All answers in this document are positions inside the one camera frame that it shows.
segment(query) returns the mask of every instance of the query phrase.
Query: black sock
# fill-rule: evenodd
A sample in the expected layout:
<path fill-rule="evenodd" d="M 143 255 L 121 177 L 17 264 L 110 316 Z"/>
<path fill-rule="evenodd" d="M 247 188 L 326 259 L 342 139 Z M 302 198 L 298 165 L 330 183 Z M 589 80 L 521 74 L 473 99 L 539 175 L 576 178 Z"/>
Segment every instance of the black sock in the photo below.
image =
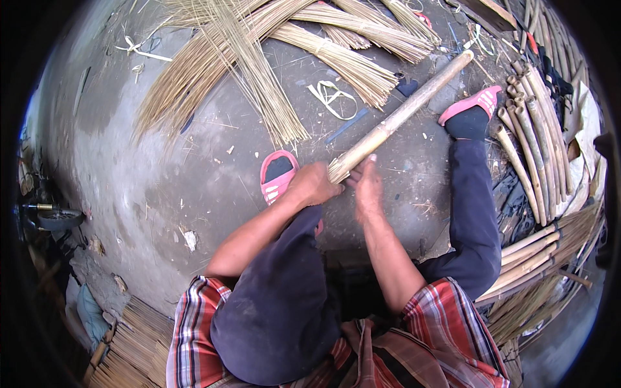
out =
<path fill-rule="evenodd" d="M 293 169 L 291 161 L 286 156 L 281 156 L 274 159 L 268 164 L 268 169 L 265 171 L 265 183 L 273 181 L 282 174 Z"/>
<path fill-rule="evenodd" d="M 454 138 L 485 140 L 489 116 L 485 110 L 475 105 L 472 108 L 459 112 L 446 121 L 444 127 Z"/>

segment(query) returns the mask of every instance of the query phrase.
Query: concrete floor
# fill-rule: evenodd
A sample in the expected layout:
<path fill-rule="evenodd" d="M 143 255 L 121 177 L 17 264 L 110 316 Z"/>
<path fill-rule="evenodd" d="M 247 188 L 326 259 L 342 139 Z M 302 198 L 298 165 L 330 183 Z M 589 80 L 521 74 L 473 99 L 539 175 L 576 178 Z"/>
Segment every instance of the concrete floor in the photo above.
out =
<path fill-rule="evenodd" d="M 86 237 L 97 235 L 106 250 L 101 257 L 92 251 L 76 252 L 78 276 L 89 283 L 100 283 L 94 294 L 104 309 L 121 309 L 126 299 L 106 285 L 114 285 L 110 283 L 110 274 L 114 273 L 124 279 L 129 293 L 172 315 L 190 279 L 201 273 L 218 244 L 266 207 L 259 188 L 259 168 L 273 146 L 260 118 L 230 77 L 210 93 L 170 152 L 165 152 L 165 139 L 157 132 L 149 133 L 138 145 L 130 141 L 139 104 L 166 66 L 163 61 L 128 56 L 114 48 L 127 46 L 124 35 L 134 42 L 142 41 L 165 18 L 158 2 L 150 2 L 140 14 L 138 4 L 128 16 L 132 3 L 93 2 L 76 15 L 45 67 L 37 91 L 39 109 L 33 113 L 37 125 L 32 131 L 39 140 L 46 169 L 62 190 L 67 205 L 92 214 L 81 231 Z M 463 16 L 457 15 L 457 21 L 440 3 L 423 0 L 423 4 L 444 46 L 455 46 L 447 21 L 460 40 L 467 40 Z M 317 25 L 304 26 L 319 33 Z M 161 38 L 161 44 L 153 53 L 172 57 L 188 41 L 190 31 L 167 28 L 155 36 Z M 369 114 L 326 146 L 324 138 L 342 122 L 332 117 L 306 86 L 329 80 L 356 94 L 344 81 L 336 81 L 338 75 L 328 66 L 299 48 L 268 39 L 263 49 L 312 135 L 311 141 L 298 144 L 294 151 L 302 165 L 335 158 L 405 99 L 393 91 L 384 112 L 369 109 Z M 437 51 L 412 66 L 379 48 L 362 54 L 391 71 L 405 73 L 419 84 L 433 76 L 438 60 L 445 56 Z M 507 58 L 500 57 L 498 64 L 495 56 L 478 59 L 497 83 L 504 84 Z M 131 69 L 141 63 L 144 72 L 136 83 Z M 78 81 L 89 66 L 74 116 Z M 448 106 L 461 99 L 464 92 L 472 94 L 489 82 L 472 63 L 454 82 L 455 89 L 440 102 Z M 350 104 L 343 100 L 342 109 L 351 115 L 354 107 Z M 363 106 L 358 100 L 358 108 Z M 447 162 L 451 140 L 436 123 L 437 118 L 424 107 L 377 150 L 384 176 L 386 212 L 413 258 L 420 255 L 419 240 L 425 239 L 429 249 L 450 215 Z M 226 150 L 231 146 L 235 149 L 228 155 Z M 495 145 L 487 146 L 492 175 L 498 178 L 494 162 L 501 154 Z M 414 206 L 427 201 L 435 205 L 436 214 L 424 214 L 424 209 Z M 353 192 L 348 190 L 325 205 L 321 249 L 364 246 L 361 228 L 353 220 L 353 203 Z M 179 228 L 197 233 L 195 252 L 185 246 Z"/>

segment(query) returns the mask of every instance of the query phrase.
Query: wooden plank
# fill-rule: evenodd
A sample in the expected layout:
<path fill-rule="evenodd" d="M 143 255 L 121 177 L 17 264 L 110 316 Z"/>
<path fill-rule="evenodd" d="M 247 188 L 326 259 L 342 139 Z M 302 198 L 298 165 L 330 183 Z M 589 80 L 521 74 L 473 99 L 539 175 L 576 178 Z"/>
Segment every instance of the wooden plank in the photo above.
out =
<path fill-rule="evenodd" d="M 488 21 L 498 31 L 514 31 L 517 29 L 517 22 L 513 15 L 492 0 L 460 1 L 463 5 Z"/>

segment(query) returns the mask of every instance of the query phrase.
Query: red striped cloth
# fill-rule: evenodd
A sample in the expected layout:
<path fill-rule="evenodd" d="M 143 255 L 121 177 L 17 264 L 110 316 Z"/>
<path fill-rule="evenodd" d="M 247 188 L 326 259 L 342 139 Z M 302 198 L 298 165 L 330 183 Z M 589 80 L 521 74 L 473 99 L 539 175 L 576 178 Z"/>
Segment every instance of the red striped cloth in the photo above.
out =
<path fill-rule="evenodd" d="M 251 387 L 222 366 L 209 339 L 211 318 L 230 289 L 197 276 L 181 296 L 166 365 L 173 387 Z M 345 322 L 342 337 L 299 387 L 509 386 L 498 348 L 467 295 L 452 278 L 418 291 L 399 328 L 371 317 Z"/>

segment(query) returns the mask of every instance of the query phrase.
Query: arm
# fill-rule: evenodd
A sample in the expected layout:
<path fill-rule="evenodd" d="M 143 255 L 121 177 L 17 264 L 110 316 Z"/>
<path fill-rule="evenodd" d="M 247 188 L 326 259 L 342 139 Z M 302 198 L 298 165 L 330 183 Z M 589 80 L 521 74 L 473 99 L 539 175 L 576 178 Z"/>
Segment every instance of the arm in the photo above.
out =
<path fill-rule="evenodd" d="M 382 178 L 371 154 L 352 172 L 347 184 L 356 189 L 356 220 L 365 232 L 373 271 L 390 311 L 399 314 L 412 296 L 427 285 L 386 220 Z"/>
<path fill-rule="evenodd" d="M 231 233 L 216 249 L 205 276 L 220 280 L 239 277 L 250 261 L 307 206 L 319 205 L 344 190 L 328 181 L 326 162 L 302 167 L 276 202 Z"/>

